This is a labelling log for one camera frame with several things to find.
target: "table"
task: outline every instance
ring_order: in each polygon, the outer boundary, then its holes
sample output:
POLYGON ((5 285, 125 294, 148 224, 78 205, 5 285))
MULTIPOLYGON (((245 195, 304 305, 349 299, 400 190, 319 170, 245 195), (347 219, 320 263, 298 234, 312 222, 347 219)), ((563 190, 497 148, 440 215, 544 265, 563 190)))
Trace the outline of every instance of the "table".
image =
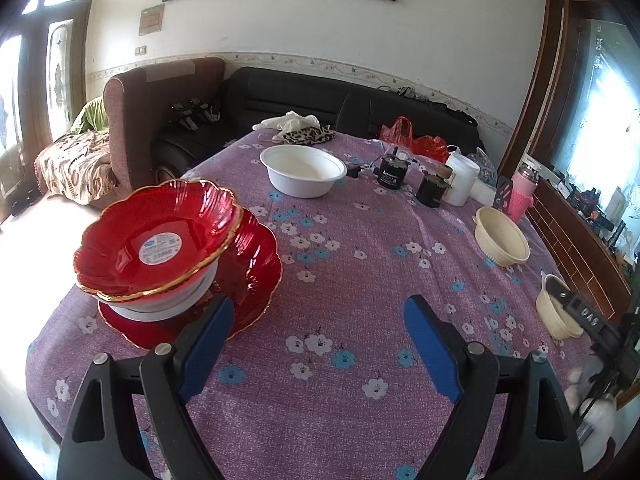
MULTIPOLYGON (((398 192, 370 171, 300 200, 270 184, 260 152, 272 132, 253 132, 185 176, 235 190, 239 203, 276 233, 282 282, 262 319, 223 348, 204 391, 188 410, 228 480, 341 478, 411 480, 452 405, 439 395, 402 322, 402 306, 422 294, 441 319, 495 353, 548 354, 564 382, 589 340, 554 341, 535 298, 546 272, 558 273, 527 219, 531 256, 495 266, 479 249, 479 205, 427 208, 415 201, 412 164, 398 192)), ((382 155, 376 140, 338 134, 319 148, 342 160, 382 155)), ((420 159, 421 165, 428 165, 420 159)), ((92 356, 142 354, 97 316, 93 298, 73 288, 31 346, 27 391, 60 434, 92 356)), ((504 404, 494 409, 470 477, 488 465, 504 404)), ((170 478, 144 403, 143 442, 157 476, 170 478)))

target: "red plate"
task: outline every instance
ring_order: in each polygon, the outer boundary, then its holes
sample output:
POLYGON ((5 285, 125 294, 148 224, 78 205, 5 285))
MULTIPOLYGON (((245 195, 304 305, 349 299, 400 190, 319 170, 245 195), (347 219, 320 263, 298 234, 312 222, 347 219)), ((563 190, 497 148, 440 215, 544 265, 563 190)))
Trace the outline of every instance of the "red plate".
MULTIPOLYGON (((226 294, 236 304, 230 338, 249 328, 266 312, 281 278, 282 263, 275 236, 245 209, 236 238, 220 256, 216 281, 209 289, 210 293, 226 294)), ((102 302, 98 302, 98 310, 108 325, 134 345, 151 349, 158 343, 173 342, 187 323, 197 320, 210 293, 189 310, 162 321, 126 319, 102 302)))
POLYGON ((242 208, 213 182, 170 180, 105 209, 74 255, 78 286, 105 301, 130 301, 192 278, 233 241, 242 208))

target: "pink thermos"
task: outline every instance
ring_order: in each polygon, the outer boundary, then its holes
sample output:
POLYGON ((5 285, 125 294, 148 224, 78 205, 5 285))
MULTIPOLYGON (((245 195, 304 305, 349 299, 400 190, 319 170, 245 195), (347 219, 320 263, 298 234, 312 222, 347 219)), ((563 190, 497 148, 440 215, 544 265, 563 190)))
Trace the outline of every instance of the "pink thermos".
POLYGON ((525 155, 518 171, 511 177, 513 180, 513 192, 511 193, 507 216, 515 223, 518 223, 527 209, 534 204, 533 192, 538 186, 539 170, 540 163, 529 155, 525 155))

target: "glass door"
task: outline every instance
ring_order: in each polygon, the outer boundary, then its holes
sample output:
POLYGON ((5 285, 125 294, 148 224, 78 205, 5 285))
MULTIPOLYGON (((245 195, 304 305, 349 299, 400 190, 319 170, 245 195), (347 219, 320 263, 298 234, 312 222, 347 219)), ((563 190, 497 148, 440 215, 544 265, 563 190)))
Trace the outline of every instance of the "glass door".
POLYGON ((0 219, 7 213, 6 197, 24 178, 21 159, 22 129, 18 99, 18 61, 22 38, 0 45, 0 219))
POLYGON ((36 187, 34 161, 85 104, 91 0, 30 0, 0 46, 0 222, 6 197, 36 187))

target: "blue gripper pad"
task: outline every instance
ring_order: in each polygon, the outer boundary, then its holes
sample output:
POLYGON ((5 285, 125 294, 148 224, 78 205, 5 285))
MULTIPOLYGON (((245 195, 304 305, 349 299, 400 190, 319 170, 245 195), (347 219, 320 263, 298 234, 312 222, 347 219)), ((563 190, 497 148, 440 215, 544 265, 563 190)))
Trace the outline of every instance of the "blue gripper pad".
POLYGON ((418 297, 419 300, 415 298, 410 297, 404 304, 404 326, 414 340, 436 390, 455 404, 462 396, 458 366, 418 301, 424 302, 428 309, 430 307, 421 296, 418 297))
POLYGON ((178 396, 184 404, 191 397, 199 394, 209 379, 211 370, 234 325, 235 310, 234 302, 230 298, 225 298, 184 360, 182 384, 178 391, 178 396))

